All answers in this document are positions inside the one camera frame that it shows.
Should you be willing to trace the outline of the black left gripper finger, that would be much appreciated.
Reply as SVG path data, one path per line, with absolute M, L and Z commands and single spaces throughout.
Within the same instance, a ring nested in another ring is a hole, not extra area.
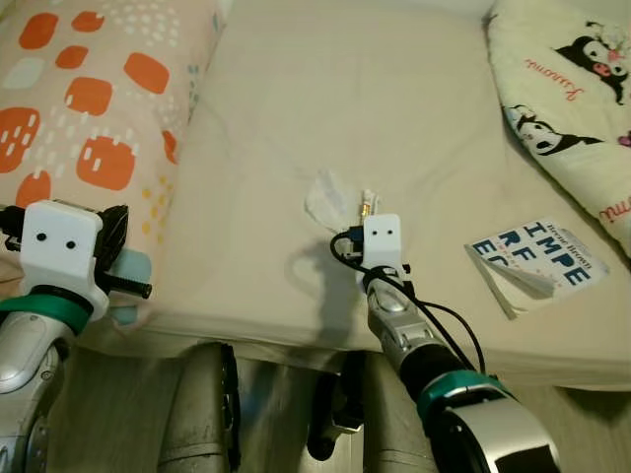
M 126 245 L 129 230 L 129 207 L 116 204 L 99 212 L 103 226 L 99 232 L 99 271 L 109 269 Z

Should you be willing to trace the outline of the white book with blue letters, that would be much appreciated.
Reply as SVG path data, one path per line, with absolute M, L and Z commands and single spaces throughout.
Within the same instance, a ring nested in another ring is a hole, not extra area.
M 535 220 L 464 245 L 509 319 L 564 301 L 609 274 L 571 231 Z

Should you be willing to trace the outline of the pink pillow with orange patches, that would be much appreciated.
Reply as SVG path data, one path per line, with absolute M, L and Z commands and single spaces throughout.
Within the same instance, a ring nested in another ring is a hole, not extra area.
M 126 206 L 114 274 L 154 283 L 230 3 L 0 0 L 0 209 Z

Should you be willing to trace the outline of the grey robot left leg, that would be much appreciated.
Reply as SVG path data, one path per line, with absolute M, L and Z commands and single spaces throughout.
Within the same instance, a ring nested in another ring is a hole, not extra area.
M 183 357 L 158 473 L 236 473 L 241 400 L 233 348 L 198 344 Z

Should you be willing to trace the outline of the grey robot leg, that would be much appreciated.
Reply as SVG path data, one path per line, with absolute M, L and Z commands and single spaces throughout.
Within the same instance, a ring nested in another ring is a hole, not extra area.
M 379 353 L 347 352 L 315 383 L 307 455 L 328 461 L 342 439 L 362 438 L 360 473 L 439 473 L 413 400 Z
M 198 344 L 183 357 L 158 473 L 236 473 L 241 400 L 233 348 Z

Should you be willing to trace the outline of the cream quilt with cartoon print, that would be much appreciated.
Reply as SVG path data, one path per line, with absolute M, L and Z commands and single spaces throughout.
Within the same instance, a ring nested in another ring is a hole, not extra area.
M 630 5 L 496 0 L 487 35 L 502 108 L 551 179 L 630 251 Z

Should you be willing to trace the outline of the grey robot right leg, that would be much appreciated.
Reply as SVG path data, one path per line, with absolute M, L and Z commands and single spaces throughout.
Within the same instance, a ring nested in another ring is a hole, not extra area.
M 360 473 L 439 473 L 413 400 L 379 353 L 347 352 L 315 383 L 307 455 L 328 461 L 342 439 L 362 438 Z

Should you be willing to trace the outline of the bed with beige sheet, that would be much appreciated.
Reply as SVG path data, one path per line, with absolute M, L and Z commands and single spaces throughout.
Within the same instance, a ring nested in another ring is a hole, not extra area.
M 252 359 L 330 369 L 335 356 L 377 351 L 299 335 L 279 342 L 163 330 L 153 306 L 191 312 L 241 306 L 220 289 L 260 290 L 333 306 L 321 290 L 353 287 L 328 262 L 334 233 L 304 211 L 316 172 L 329 169 L 401 220 L 416 293 L 473 327 L 447 328 L 470 357 L 510 383 L 628 390 L 631 334 L 611 302 L 627 287 L 626 255 L 520 144 L 502 108 L 487 24 L 496 0 L 231 0 L 226 25 L 180 149 L 175 199 L 152 297 L 116 296 L 82 335 L 86 350 L 171 359 L 207 342 Z M 464 245 L 548 218 L 608 266 L 600 285 L 505 320 Z

